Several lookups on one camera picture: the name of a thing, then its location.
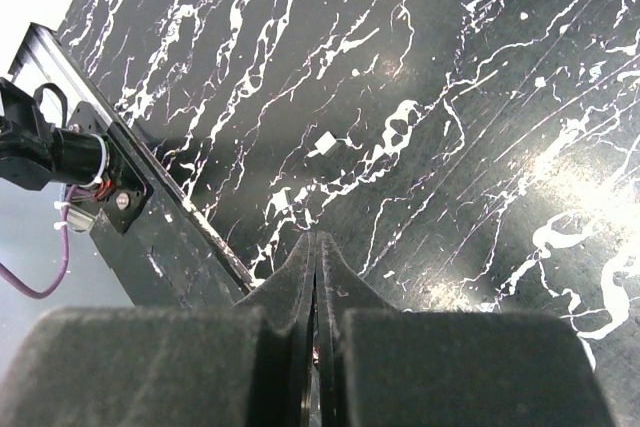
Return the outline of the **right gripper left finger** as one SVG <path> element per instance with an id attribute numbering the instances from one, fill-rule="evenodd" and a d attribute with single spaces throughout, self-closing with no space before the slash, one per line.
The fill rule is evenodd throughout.
<path id="1" fill-rule="evenodd" d="M 227 308 L 67 308 L 1 385 L 5 426 L 305 426 L 316 238 Z"/>

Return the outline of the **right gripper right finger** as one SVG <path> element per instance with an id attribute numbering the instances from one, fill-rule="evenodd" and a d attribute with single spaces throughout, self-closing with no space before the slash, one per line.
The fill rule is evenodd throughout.
<path id="1" fill-rule="evenodd" d="M 539 314 L 403 312 L 316 237 L 326 426 L 609 426 L 584 349 Z"/>

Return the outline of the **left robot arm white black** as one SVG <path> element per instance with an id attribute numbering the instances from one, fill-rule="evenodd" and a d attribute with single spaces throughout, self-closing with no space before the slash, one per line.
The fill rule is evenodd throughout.
<path id="1" fill-rule="evenodd" d="M 100 184 L 110 161 L 107 141 L 48 122 L 41 112 L 46 91 L 60 101 L 66 122 L 68 99 L 56 84 L 45 83 L 29 95 L 1 80 L 1 178 L 29 191 L 50 183 L 82 188 Z"/>

